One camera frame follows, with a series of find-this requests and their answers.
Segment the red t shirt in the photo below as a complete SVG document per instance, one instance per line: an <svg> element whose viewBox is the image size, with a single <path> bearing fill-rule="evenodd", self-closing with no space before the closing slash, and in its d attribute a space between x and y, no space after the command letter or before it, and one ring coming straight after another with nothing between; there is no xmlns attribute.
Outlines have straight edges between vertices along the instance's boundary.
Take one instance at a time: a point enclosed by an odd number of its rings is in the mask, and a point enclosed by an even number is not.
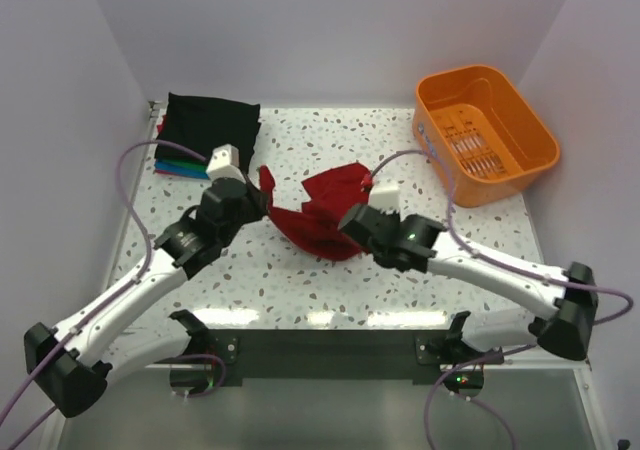
<svg viewBox="0 0 640 450"><path fill-rule="evenodd" d="M259 188L268 196L268 216L274 226L295 246L316 257L345 261L360 247L344 236L338 225L356 204L368 202L371 171L359 162L335 167L302 182L309 200L299 211L275 205L276 182L266 166L259 169Z"/></svg>

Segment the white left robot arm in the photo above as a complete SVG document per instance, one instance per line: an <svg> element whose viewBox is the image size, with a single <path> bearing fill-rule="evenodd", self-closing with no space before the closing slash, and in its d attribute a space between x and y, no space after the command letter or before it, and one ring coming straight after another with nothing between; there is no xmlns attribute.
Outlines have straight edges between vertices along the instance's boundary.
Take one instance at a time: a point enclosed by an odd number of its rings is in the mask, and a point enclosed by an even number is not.
<svg viewBox="0 0 640 450"><path fill-rule="evenodd" d="M49 328L24 335L26 369L54 407L73 418L104 394L111 363L103 355L156 301L216 261L239 230L268 213L270 197L241 173L217 177L199 204L159 235L151 251L102 295Z"/></svg>

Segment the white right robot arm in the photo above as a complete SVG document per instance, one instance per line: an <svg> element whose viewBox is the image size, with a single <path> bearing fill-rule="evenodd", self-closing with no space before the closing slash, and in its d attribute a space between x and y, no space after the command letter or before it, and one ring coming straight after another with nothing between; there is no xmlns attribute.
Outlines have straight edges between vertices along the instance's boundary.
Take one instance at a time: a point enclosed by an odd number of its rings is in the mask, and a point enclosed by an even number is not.
<svg viewBox="0 0 640 450"><path fill-rule="evenodd" d="M445 339L454 362L466 363L494 349L536 344L572 361L588 354L598 298L590 267L568 269L518 260L474 242L457 243L435 220L417 214L401 218L357 204L339 231L370 253L383 268L415 270L471 284L515 303L515 308L456 314Z"/></svg>

